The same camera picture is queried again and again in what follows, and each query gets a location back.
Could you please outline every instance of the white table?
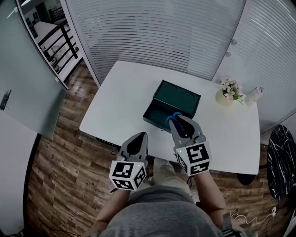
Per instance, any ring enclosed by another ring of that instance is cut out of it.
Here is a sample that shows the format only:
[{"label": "white table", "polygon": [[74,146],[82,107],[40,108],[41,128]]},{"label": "white table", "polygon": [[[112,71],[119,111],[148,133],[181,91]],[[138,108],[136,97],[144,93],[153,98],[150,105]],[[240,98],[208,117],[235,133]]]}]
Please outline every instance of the white table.
[{"label": "white table", "polygon": [[117,61],[89,106],[80,130],[121,146],[132,135],[148,134],[148,154],[176,162],[172,135],[143,120],[162,80],[201,95],[193,120],[210,143],[210,169],[257,174],[260,134],[257,105],[235,101],[224,107],[215,100],[221,86],[196,76],[145,64]]}]

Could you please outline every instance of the gray t-shirt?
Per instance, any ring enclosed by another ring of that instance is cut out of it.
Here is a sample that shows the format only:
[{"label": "gray t-shirt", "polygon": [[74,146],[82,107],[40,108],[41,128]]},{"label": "gray t-shirt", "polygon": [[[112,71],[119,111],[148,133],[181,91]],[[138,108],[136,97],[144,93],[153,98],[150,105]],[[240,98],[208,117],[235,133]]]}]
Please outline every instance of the gray t-shirt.
[{"label": "gray t-shirt", "polygon": [[100,237],[222,237],[224,235],[183,190],[152,186],[130,196],[128,206]]}]

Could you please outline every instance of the khaki pants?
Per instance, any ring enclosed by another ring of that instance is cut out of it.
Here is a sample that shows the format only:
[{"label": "khaki pants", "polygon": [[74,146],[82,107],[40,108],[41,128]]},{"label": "khaki pants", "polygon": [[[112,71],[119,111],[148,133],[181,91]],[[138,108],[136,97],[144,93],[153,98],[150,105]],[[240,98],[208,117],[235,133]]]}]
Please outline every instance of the khaki pants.
[{"label": "khaki pants", "polygon": [[[184,190],[186,193],[188,193],[190,196],[192,196],[192,193],[188,187],[188,184],[182,179],[180,179],[173,168],[173,166],[170,164],[169,161],[163,160],[160,158],[154,159],[153,164],[153,182],[155,185],[164,185],[164,186],[170,186],[170,187],[178,187]],[[141,184],[140,189],[144,189],[151,186],[149,183],[145,182]]]}]

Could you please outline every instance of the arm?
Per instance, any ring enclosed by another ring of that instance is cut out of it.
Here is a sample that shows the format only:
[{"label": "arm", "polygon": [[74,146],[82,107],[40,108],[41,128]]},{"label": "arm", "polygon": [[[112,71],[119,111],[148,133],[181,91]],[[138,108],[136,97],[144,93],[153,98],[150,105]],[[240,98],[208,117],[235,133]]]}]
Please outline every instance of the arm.
[{"label": "arm", "polygon": [[98,235],[95,235],[95,237],[99,236],[100,233],[107,228],[108,223],[112,220],[112,218],[118,212],[125,208],[129,196],[130,191],[127,190],[118,189],[114,193],[112,193],[107,203],[99,212],[93,226],[89,230],[87,230],[83,235],[81,235],[81,237],[89,237],[94,233],[98,233]]},{"label": "arm", "polygon": [[[194,176],[197,191],[203,210],[209,215],[213,223],[219,228],[223,228],[223,216],[228,212],[225,199],[218,186],[214,182],[209,171]],[[243,230],[233,220],[232,227],[235,230]]]}]

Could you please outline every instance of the flower vase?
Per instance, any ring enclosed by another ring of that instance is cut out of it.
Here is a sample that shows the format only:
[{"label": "flower vase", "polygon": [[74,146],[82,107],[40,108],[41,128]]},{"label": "flower vase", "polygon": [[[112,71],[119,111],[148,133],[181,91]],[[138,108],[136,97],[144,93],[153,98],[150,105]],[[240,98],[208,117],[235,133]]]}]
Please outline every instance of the flower vase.
[{"label": "flower vase", "polygon": [[223,106],[229,107],[233,104],[233,100],[226,99],[226,96],[223,94],[223,89],[218,90],[216,93],[216,101]]}]

